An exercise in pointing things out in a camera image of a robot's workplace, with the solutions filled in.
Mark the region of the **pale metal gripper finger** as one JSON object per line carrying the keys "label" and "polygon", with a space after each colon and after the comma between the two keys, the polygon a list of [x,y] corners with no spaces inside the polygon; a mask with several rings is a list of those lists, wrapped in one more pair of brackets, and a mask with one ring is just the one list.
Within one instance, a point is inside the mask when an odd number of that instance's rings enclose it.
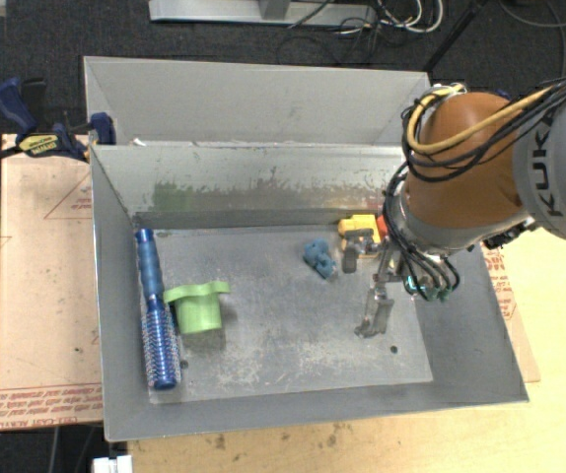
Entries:
{"label": "pale metal gripper finger", "polygon": [[359,338],[371,338],[379,333],[376,325],[376,315],[380,308],[378,294],[375,287],[372,287],[367,294],[364,313],[361,323],[355,328],[355,335]]}
{"label": "pale metal gripper finger", "polygon": [[376,289],[374,299],[376,312],[373,319],[373,330],[376,334],[385,334],[389,316],[394,306],[394,299],[388,295],[386,289]]}

